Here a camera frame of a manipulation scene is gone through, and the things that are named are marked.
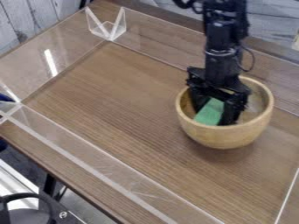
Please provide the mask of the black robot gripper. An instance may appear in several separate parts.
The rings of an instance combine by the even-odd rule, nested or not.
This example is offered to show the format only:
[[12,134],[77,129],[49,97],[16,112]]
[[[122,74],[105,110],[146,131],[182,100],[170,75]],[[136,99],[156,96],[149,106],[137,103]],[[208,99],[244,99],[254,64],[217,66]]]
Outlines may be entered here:
[[240,49],[224,53],[205,52],[204,68],[186,68],[185,84],[194,112],[202,109],[210,98],[224,102],[218,126],[234,124],[248,104],[250,90],[238,78],[241,60]]

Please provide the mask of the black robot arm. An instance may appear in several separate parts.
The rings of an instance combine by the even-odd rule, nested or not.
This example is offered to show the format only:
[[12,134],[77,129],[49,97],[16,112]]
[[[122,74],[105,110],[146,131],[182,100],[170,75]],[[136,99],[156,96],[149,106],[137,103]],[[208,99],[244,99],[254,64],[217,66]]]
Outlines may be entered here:
[[193,120],[209,126],[233,125],[250,95],[238,78],[245,70],[241,58],[246,48],[241,41],[248,36],[246,0],[172,1],[202,18],[204,67],[189,66],[185,80]]

